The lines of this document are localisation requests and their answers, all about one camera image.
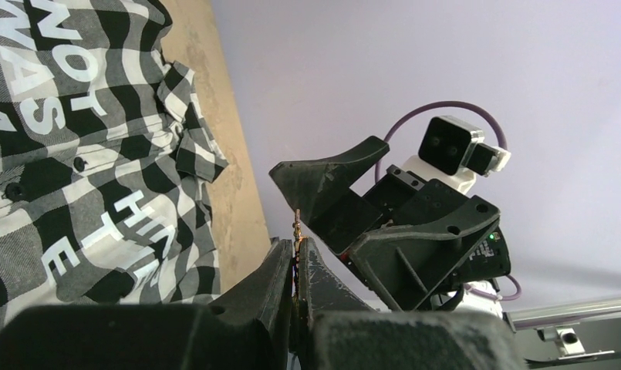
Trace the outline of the black white plaid shirt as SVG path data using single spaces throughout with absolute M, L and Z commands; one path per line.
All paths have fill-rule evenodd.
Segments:
M 0 1 L 0 333 L 48 304 L 207 304 L 228 162 L 159 1 Z

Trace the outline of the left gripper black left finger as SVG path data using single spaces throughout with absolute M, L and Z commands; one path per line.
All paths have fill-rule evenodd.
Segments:
M 0 334 L 0 369 L 283 369 L 290 240 L 208 304 L 42 306 Z

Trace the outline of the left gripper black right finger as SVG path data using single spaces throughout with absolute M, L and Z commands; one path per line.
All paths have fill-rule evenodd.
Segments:
M 295 353 L 304 369 L 523 369 L 510 328 L 476 311 L 378 312 L 299 247 Z

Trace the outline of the gold glitter brooch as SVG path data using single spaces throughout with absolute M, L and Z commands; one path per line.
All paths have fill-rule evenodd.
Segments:
M 294 221 L 292 223 L 294 237 L 294 257 L 299 257 L 300 245 L 305 236 L 302 234 L 300 209 L 296 209 L 294 213 Z

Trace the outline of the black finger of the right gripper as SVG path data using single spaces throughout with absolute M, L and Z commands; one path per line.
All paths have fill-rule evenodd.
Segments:
M 392 311 L 414 311 L 499 223 L 500 212 L 457 209 L 421 225 L 365 233 L 349 257 Z
M 300 220 L 336 256 L 381 217 L 380 208 L 351 186 L 382 159 L 390 148 L 376 136 L 339 155 L 319 160 L 283 161 L 268 175 Z

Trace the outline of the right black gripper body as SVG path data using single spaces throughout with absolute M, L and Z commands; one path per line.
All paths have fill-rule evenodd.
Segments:
M 493 234 L 501 211 L 441 180 L 391 166 L 364 193 L 375 219 L 340 260 L 393 311 L 428 311 L 430 300 Z

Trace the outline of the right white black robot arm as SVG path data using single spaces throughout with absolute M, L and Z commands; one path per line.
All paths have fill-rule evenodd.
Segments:
M 392 311 L 475 310 L 501 317 L 495 281 L 510 273 L 500 210 L 418 158 L 389 166 L 364 194 L 353 184 L 389 151 L 371 136 L 269 176 L 303 223 Z

